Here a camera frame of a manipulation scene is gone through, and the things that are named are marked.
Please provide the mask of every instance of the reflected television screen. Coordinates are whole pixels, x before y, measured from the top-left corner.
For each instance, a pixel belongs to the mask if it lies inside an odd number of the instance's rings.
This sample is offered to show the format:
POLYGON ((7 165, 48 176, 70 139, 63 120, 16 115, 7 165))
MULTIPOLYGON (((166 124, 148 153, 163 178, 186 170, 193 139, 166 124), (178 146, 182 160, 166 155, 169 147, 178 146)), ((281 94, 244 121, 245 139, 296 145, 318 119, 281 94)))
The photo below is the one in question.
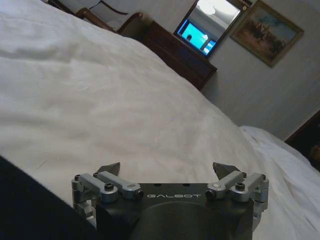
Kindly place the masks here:
POLYGON ((188 19, 184 21, 178 34, 186 41, 190 42, 205 56, 214 48, 216 42, 203 33, 199 28, 192 24, 188 19))

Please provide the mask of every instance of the framed painting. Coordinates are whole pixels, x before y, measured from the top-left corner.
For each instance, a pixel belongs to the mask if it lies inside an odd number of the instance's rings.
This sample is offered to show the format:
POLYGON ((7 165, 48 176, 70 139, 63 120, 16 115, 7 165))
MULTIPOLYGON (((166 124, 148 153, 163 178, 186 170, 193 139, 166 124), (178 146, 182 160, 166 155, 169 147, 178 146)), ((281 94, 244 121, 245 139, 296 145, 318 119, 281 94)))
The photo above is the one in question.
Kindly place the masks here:
POLYGON ((303 34, 300 27, 258 0, 231 38, 273 67, 303 34))

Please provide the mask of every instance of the black screw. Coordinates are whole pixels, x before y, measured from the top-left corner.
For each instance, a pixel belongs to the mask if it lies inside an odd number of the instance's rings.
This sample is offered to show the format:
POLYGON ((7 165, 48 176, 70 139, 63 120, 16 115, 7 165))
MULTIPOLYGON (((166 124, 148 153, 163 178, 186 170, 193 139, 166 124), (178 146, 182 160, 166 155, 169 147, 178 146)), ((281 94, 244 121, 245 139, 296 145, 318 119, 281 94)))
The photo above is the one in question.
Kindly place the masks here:
POLYGON ((136 200, 140 200, 144 197, 145 193, 142 190, 138 190, 134 193, 134 197, 136 200))
POLYGON ((108 182, 104 185, 104 190, 106 191, 112 191, 114 189, 114 185, 111 182, 108 182))
POLYGON ((205 196, 207 199, 213 200, 216 198, 216 193, 214 191, 212 191, 211 189, 208 189, 207 191, 205 191, 205 196))
POLYGON ((243 190, 246 189, 246 185, 244 183, 242 183, 242 182, 237 182, 235 184, 235 189, 239 190, 239 191, 243 191, 243 190))

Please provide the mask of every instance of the wrinkled white fabric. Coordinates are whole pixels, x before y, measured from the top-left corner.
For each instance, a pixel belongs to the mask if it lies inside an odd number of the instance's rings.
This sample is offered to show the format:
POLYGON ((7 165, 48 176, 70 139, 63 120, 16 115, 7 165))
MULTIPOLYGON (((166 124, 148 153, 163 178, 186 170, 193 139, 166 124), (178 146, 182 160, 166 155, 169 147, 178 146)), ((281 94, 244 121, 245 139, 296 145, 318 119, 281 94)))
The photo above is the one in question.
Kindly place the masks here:
POLYGON ((270 133, 250 126, 242 126, 241 130, 270 179, 269 208, 262 214, 256 236, 320 239, 320 172, 270 133))
POLYGON ((189 82, 139 42, 39 0, 0 1, 0 154, 69 204, 75 174, 115 162, 141 183, 216 181, 213 162, 267 173, 277 190, 254 238, 319 239, 276 160, 257 158, 189 82))

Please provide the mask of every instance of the wooden dresser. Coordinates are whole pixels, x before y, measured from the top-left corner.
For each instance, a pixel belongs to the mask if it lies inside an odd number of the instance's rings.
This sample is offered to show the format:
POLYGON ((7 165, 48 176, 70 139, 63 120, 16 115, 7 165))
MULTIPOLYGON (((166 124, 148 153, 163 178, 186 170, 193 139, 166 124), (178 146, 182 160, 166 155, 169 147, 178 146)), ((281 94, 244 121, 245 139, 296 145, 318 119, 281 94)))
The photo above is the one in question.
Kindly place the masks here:
POLYGON ((196 53, 155 21, 150 25, 142 43, 199 90, 217 71, 204 56, 196 53))

